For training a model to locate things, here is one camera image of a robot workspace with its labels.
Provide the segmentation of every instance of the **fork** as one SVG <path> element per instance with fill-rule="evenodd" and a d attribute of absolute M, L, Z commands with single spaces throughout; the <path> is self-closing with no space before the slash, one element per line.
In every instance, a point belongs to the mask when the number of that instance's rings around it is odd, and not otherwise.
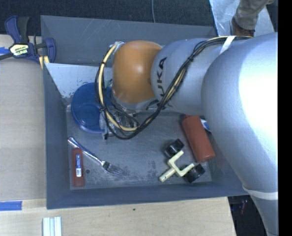
<path fill-rule="evenodd" d="M 102 168 L 115 176 L 121 176 L 124 175 L 124 171 L 120 168 L 118 168 L 117 166 L 114 166 L 113 164 L 107 162 L 107 161 L 103 161 L 101 159 L 99 159 L 94 153 L 92 153 L 91 151 L 89 151 L 88 149 L 86 149 L 85 147 L 83 147 L 80 143 L 78 143 L 75 138 L 73 137 L 69 137 L 67 139 L 67 141 L 74 147 L 74 148 L 80 148 L 83 153 L 85 153 L 86 155 L 88 155 L 89 157 L 91 157 L 92 159 L 94 159 L 95 161 L 97 161 L 98 163 L 100 163 L 100 165 L 102 166 Z"/>

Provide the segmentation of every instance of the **gray bin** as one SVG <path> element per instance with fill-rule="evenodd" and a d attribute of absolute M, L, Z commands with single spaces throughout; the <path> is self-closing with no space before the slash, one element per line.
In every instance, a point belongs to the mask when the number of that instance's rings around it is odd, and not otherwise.
<path fill-rule="evenodd" d="M 166 45 L 191 38 L 215 37 L 211 27 L 180 26 L 101 19 L 41 17 L 43 39 L 53 37 L 57 45 L 59 64 L 98 66 L 108 46 L 115 41 L 142 39 Z M 110 60 L 106 66 L 111 67 Z M 68 73 L 59 75 L 64 79 Z M 137 137 L 122 141 L 110 137 L 106 142 L 100 134 L 81 130 L 70 110 L 70 97 L 63 97 L 51 71 L 43 70 L 46 112 L 47 208 L 83 207 L 116 204 L 165 202 L 188 199 L 246 195 L 242 184 L 221 151 L 210 140 L 216 158 L 203 163 L 206 173 L 192 184 L 183 178 L 171 177 L 159 181 L 169 167 L 164 148 L 177 138 L 185 147 L 178 165 L 195 162 L 181 129 L 178 113 L 161 113 Z M 125 170 L 125 177 L 113 177 L 84 156 L 85 187 L 71 185 L 71 147 L 69 136 L 96 153 L 101 159 Z"/>

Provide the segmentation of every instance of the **blue bowl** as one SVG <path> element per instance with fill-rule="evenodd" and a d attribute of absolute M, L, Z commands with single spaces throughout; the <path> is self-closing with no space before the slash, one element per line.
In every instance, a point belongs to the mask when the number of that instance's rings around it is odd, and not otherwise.
<path fill-rule="evenodd" d="M 111 88 L 106 88 L 106 94 L 110 95 Z M 89 133 L 102 133 L 100 128 L 100 105 L 98 104 L 95 83 L 87 83 L 79 87 L 72 98 L 71 112 L 74 121 L 79 127 Z"/>

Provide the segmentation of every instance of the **red cylinder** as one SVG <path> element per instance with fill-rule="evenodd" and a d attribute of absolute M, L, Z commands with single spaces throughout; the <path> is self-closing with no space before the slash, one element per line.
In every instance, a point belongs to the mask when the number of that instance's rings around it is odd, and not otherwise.
<path fill-rule="evenodd" d="M 185 115 L 182 127 L 198 163 L 216 156 L 199 116 Z"/>

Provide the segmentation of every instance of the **black floor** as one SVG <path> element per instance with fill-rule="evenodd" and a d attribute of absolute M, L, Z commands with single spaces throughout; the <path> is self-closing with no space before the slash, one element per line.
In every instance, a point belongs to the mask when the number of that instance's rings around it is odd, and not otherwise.
<path fill-rule="evenodd" d="M 209 0 L 0 0 L 0 33 L 12 16 L 29 16 L 28 35 L 41 35 L 40 15 L 214 26 Z M 278 0 L 267 9 L 278 31 Z M 265 236 L 249 196 L 229 197 L 238 236 Z"/>

